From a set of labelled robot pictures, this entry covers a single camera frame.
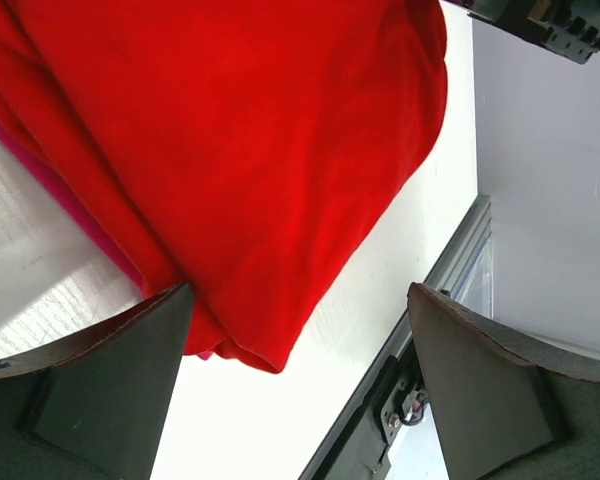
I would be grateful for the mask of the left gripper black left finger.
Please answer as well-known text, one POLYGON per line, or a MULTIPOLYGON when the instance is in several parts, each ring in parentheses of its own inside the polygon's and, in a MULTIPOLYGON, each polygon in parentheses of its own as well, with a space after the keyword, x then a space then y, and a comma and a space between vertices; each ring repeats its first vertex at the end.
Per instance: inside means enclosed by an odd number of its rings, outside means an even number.
POLYGON ((194 308, 176 285, 0 359, 0 479, 148 479, 194 308))

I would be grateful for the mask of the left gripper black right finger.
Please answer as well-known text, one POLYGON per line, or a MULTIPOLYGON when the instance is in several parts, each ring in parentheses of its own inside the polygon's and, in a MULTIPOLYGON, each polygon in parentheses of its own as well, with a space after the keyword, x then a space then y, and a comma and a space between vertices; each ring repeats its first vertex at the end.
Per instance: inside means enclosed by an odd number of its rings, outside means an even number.
POLYGON ((408 291, 420 371, 452 479, 600 479, 600 360, 408 291))

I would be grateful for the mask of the red t shirt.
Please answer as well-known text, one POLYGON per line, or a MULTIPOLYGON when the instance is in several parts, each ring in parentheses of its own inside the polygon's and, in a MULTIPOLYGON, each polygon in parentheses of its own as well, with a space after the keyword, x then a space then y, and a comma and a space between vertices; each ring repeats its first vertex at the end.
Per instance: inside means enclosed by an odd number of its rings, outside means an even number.
POLYGON ((147 294, 189 282, 185 351, 282 371, 431 152, 437 1, 0 1, 0 125, 147 294))

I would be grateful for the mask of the magenta t shirt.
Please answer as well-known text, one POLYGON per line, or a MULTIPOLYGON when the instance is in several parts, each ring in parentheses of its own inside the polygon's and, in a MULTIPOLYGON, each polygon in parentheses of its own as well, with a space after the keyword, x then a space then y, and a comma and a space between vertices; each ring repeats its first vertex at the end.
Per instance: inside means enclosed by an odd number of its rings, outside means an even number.
POLYGON ((140 302, 141 278, 59 177, 0 126, 0 359, 140 302))

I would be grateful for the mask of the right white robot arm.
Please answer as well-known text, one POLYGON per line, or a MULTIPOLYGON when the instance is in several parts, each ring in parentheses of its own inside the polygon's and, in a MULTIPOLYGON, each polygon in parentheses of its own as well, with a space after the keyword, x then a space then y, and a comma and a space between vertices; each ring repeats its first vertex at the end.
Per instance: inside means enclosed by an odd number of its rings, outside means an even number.
POLYGON ((459 0, 468 16, 579 65, 600 53, 600 0, 459 0))

